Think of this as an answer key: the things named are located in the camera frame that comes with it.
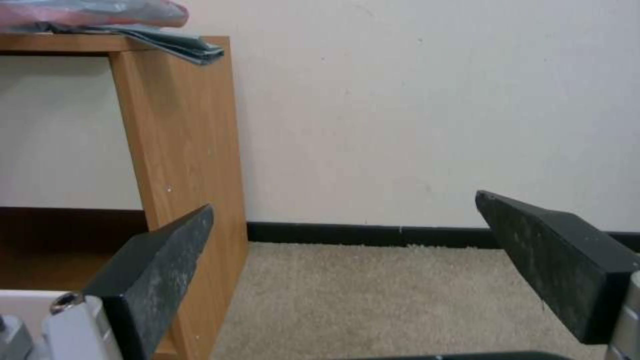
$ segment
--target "plastic bag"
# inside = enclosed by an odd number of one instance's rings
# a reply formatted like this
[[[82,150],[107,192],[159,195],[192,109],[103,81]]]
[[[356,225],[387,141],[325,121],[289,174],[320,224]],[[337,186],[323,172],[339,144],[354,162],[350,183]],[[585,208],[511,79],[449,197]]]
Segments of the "plastic bag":
[[[189,12],[169,0],[0,0],[0,28],[48,22],[63,26],[183,26]]]

